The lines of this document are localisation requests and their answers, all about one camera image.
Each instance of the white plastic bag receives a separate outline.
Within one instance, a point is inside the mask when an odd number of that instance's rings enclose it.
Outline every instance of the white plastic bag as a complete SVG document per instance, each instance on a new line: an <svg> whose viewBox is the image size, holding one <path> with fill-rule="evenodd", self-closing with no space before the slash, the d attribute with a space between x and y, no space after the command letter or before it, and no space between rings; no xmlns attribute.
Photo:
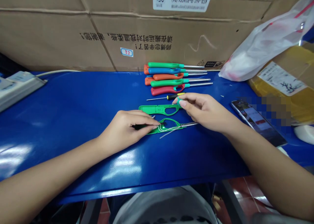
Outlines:
<svg viewBox="0 0 314 224"><path fill-rule="evenodd" d="M256 27L234 51L219 73L231 81L245 81L272 58L297 45L314 23L314 0L300 0L289 12Z"/></svg>

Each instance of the screwdriver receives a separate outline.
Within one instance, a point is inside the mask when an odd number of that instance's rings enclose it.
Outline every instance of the screwdriver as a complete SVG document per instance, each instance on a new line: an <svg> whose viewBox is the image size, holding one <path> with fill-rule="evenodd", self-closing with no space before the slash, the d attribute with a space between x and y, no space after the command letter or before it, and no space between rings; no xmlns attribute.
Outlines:
<svg viewBox="0 0 314 224"><path fill-rule="evenodd" d="M182 78L182 79L170 79L161 81L151 81L150 85L152 87L162 87L162 86L177 86L189 82L203 82L210 81L210 78Z"/></svg>
<svg viewBox="0 0 314 224"><path fill-rule="evenodd" d="M188 77L188 76L195 76L195 75L206 75L207 73L195 73L195 74L189 74L189 73L178 73L175 75L170 75L170 74L155 74L152 77L154 78L155 81L160 81L160 80L167 80L167 79L181 79L183 77Z"/></svg>
<svg viewBox="0 0 314 224"><path fill-rule="evenodd" d="M178 73L207 73L207 70L190 70L190 69L171 69L171 68L149 68L144 65L144 74L178 74Z"/></svg>
<svg viewBox="0 0 314 224"><path fill-rule="evenodd" d="M194 83L194 84L181 84L178 86L165 86L165 87L156 87L156 88L151 88L151 94L152 95L159 95L163 93L180 93L183 91L184 88L188 87L194 87L194 86L203 86L203 85L212 85L212 82L209 83Z"/></svg>
<svg viewBox="0 0 314 224"><path fill-rule="evenodd" d="M205 66L198 65L184 65L178 63L159 63L159 62L148 62L148 66L152 68L205 68Z"/></svg>
<svg viewBox="0 0 314 224"><path fill-rule="evenodd" d="M168 95L167 97L162 97L162 98L154 98L154 99L148 99L148 100L159 100L159 99L167 99L167 100L174 100L177 96L183 95L185 93L177 93L174 95Z"/></svg>
<svg viewBox="0 0 314 224"><path fill-rule="evenodd" d="M167 79L181 79L186 76L192 75L206 75L207 73L199 73L199 74L189 74L189 73L179 73L175 75L169 74L155 74L155 75L147 75L145 78L145 85L150 86L152 81L160 81L160 80L167 80Z"/></svg>

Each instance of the green screwdriver handle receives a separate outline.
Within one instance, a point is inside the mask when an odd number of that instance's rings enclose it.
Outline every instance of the green screwdriver handle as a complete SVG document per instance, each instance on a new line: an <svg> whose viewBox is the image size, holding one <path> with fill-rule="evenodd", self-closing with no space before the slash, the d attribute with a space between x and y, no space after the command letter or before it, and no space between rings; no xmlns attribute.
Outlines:
<svg viewBox="0 0 314 224"><path fill-rule="evenodd" d="M184 68L184 64L148 62L150 68Z"/></svg>
<svg viewBox="0 0 314 224"><path fill-rule="evenodd" d="M182 78L182 79L169 79L169 80L161 80L161 81L151 81L150 85L152 87L162 87L162 86L178 86L183 83L188 83L189 80Z"/></svg>

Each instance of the smartphone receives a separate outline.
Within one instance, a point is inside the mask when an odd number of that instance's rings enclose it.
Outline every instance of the smartphone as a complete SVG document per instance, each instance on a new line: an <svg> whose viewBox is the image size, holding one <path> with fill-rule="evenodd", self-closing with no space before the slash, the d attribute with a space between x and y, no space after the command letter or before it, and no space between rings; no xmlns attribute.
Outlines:
<svg viewBox="0 0 314 224"><path fill-rule="evenodd" d="M273 146L279 147L287 144L287 141L256 109L243 100L231 102L232 108L237 112L252 129L261 134Z"/></svg>

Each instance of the blue table surface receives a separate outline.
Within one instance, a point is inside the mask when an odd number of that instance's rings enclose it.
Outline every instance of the blue table surface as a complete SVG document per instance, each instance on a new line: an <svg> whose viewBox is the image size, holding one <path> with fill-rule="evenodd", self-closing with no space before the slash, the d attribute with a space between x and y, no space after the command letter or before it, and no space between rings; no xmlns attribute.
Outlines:
<svg viewBox="0 0 314 224"><path fill-rule="evenodd" d="M210 86L185 89L212 95L235 114L232 100L244 98L266 113L245 82L231 82L209 72ZM97 137L118 110L171 104L152 96L143 73L82 72L43 76L45 86L0 113L0 180L63 154ZM184 110L170 117L191 122ZM314 165L314 146L300 141L290 127L277 127L288 141L288 155L302 166ZM201 125L147 135L138 143L89 169L57 198L58 203L142 192L249 175L228 140Z"/></svg>

